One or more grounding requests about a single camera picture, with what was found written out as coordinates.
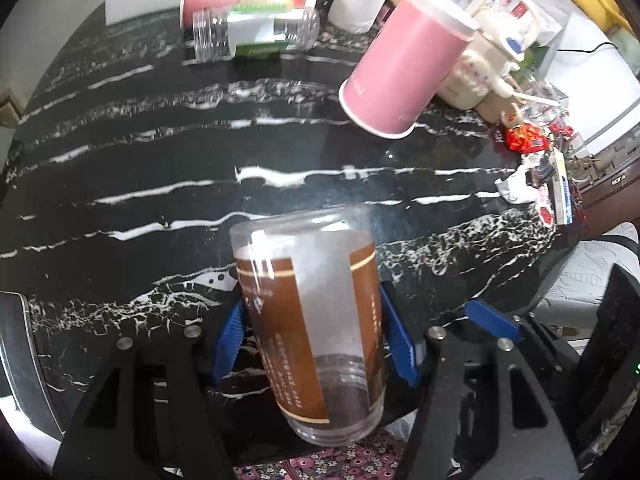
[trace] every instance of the wall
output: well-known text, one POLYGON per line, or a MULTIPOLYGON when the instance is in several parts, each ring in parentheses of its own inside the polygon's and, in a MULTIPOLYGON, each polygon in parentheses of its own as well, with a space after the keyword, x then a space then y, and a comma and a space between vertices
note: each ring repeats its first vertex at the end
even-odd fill
POLYGON ((0 78, 26 104, 66 40, 104 0, 19 0, 0 29, 0 78))

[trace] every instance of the brown bottle label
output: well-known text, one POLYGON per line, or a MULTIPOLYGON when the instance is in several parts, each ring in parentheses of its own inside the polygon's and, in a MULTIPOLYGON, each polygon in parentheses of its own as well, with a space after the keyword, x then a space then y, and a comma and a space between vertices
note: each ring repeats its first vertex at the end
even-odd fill
POLYGON ((382 311, 375 245, 371 243, 351 253, 349 263, 362 335, 362 352, 367 373, 369 407, 371 407, 385 389, 384 358, 380 345, 382 311))
POLYGON ((303 422, 328 424, 291 260, 236 263, 262 364, 280 409, 303 422))

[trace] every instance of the clear plastic bottle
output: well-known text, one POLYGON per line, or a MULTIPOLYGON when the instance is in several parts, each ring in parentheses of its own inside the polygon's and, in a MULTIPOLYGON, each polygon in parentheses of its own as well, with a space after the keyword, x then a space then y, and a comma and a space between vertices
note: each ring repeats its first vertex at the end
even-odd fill
POLYGON ((283 50, 309 50, 320 33, 313 8, 263 10, 204 9, 193 13, 196 62, 259 56, 283 50))
POLYGON ((231 228, 238 279, 289 425, 343 446, 382 417, 385 367, 376 248, 361 205, 231 228))

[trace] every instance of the table surface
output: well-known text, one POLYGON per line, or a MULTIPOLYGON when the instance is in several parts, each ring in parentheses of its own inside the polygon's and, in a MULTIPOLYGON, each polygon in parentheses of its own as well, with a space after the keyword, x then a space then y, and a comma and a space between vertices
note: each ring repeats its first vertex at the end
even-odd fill
MULTIPOLYGON (((199 66, 177 11, 107 28, 99 7, 78 28, 16 132, 0 209, 0 288, 29 299, 63 428, 119 337, 226 317, 228 231, 246 219, 369 204, 381 278, 416 339, 470 298, 532 301, 577 228, 497 197, 518 156, 473 111, 434 100, 395 141, 351 123, 337 90, 373 37, 326 25, 304 54, 199 66)), ((298 452, 251 333, 235 370, 207 397, 232 460, 298 452)))

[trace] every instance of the metal screw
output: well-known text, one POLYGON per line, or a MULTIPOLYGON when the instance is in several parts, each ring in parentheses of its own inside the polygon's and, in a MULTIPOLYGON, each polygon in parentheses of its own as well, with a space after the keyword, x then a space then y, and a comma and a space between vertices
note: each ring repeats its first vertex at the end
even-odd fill
POLYGON ((120 350, 129 350, 129 348, 133 346, 133 339, 130 337, 121 337, 120 339, 118 339, 116 346, 120 350))
POLYGON ((200 325, 189 325, 184 327, 184 335, 190 339, 199 337, 202 333, 202 327, 200 325))
POLYGON ((510 352, 513 349, 513 341, 506 337, 501 337, 496 343, 498 348, 503 352, 510 352))
POLYGON ((427 330, 427 334, 431 339, 435 339, 436 341, 442 341, 447 336, 447 331, 443 329, 441 326, 431 326, 427 330))

